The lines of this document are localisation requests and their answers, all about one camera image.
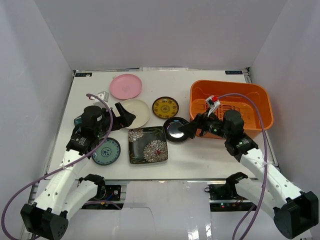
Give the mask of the black floral square plate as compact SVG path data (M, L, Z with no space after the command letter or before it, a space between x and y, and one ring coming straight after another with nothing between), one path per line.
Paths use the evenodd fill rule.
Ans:
M168 145L162 126L128 131L129 162L134 165L162 163L168 160Z

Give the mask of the yellow patterned small plate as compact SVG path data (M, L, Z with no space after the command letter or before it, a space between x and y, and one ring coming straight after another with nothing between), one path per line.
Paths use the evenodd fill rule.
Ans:
M167 120L175 117L179 112L178 102L169 96L157 98L152 104L152 112L160 119Z

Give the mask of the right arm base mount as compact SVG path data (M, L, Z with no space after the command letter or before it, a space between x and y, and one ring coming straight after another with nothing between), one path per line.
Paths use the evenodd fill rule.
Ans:
M225 184L209 184L204 192L209 194L211 212L246 212L251 207L256 209L246 198L227 190Z

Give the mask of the teal square plate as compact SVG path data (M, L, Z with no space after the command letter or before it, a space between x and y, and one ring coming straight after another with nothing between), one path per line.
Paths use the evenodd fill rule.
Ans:
M81 124L82 124L82 116L78 116L76 117L74 120L73 120L73 123L74 123L74 128L77 130L81 127Z

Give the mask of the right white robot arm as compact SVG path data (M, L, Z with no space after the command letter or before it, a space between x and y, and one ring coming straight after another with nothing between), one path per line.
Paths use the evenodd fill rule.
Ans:
M274 221L276 228L287 239L311 229L319 223L319 199L312 192L304 192L290 182L259 146L244 132L244 121L236 110L227 110L223 119L214 114L199 113L194 120L179 127L179 131L193 139L197 130L211 133L225 140L227 152L246 167L261 182L261 187L244 173L227 178L226 195L236 200L240 196L263 210Z

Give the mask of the black glossy round plate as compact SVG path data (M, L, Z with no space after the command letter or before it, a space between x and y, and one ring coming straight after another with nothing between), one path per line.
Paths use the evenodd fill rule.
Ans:
M182 117L171 117L167 119L163 124L166 139L172 143L182 143L186 141L188 136L181 132L179 127L187 123L188 121Z

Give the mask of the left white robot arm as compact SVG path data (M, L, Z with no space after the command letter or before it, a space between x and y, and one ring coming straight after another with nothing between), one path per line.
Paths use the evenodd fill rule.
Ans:
M121 103L116 103L115 107L119 116L108 107L91 105L83 110L59 168L34 202L25 204L20 211L29 232L47 240L60 240L78 209L92 198L99 200L105 196L105 179L96 174L81 177L79 186L75 190L71 188L93 151L106 141L108 134L129 127L136 119Z

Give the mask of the cream round plate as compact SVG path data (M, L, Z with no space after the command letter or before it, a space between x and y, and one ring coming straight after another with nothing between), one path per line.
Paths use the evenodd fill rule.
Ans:
M143 127L150 119L149 106L140 99L127 99L121 102L122 106L129 113L136 116L135 120L127 129L137 129Z

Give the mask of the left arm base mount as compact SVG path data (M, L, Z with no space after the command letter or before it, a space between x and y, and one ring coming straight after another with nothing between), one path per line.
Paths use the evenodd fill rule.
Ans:
M102 186L97 194L92 197L82 210L121 210L123 203L121 203L121 185L105 185Z

